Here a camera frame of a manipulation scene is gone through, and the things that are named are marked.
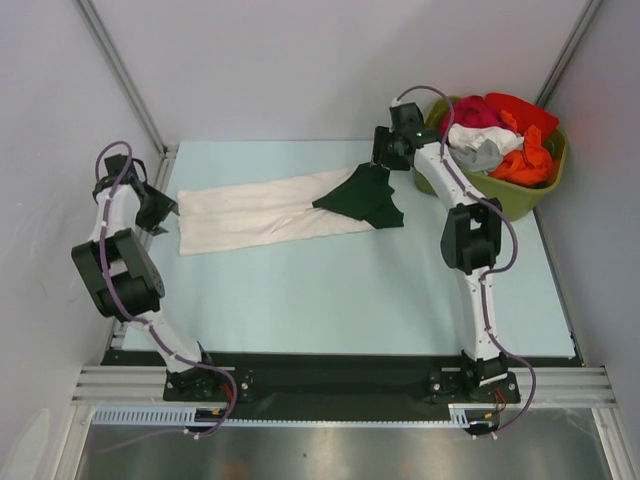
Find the cream and green t-shirt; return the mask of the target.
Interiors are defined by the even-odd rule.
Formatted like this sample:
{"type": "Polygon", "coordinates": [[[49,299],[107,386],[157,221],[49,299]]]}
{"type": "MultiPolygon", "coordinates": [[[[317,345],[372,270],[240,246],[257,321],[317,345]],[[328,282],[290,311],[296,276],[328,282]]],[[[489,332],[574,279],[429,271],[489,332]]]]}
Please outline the cream and green t-shirt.
{"type": "Polygon", "coordinates": [[[390,171],[356,167],[263,183],[182,190],[179,253],[219,253],[294,240],[401,228],[390,171]]]}

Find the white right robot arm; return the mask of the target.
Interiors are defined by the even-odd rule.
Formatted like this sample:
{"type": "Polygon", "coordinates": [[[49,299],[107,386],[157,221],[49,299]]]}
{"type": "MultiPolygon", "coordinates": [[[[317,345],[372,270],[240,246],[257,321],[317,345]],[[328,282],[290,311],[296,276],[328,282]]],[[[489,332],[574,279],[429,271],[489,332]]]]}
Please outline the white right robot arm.
{"type": "Polygon", "coordinates": [[[466,178],[437,132],[426,127],[417,104],[395,100],[390,117],[390,127],[375,130],[372,163],[421,174],[447,210],[440,251],[455,273],[468,324],[460,372],[453,385],[447,387],[444,377],[438,375],[430,388],[437,396],[490,402],[495,391],[508,383],[507,354],[499,345],[492,283],[501,251],[501,204],[487,199],[466,178]]]}

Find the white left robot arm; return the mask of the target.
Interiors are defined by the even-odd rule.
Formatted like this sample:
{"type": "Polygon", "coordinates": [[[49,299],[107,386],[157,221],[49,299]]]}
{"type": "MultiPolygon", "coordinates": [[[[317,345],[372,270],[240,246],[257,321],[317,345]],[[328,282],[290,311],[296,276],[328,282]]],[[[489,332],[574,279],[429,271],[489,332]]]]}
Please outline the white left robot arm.
{"type": "Polygon", "coordinates": [[[98,162],[106,174],[93,190],[96,224],[89,240],[71,250],[94,305],[102,316],[131,324],[154,345],[166,366],[165,401],[230,401],[229,380],[212,369],[199,342],[167,319],[164,282],[136,233],[164,233],[161,223],[179,213],[177,203],[148,184],[141,160],[116,154],[98,162]]]}

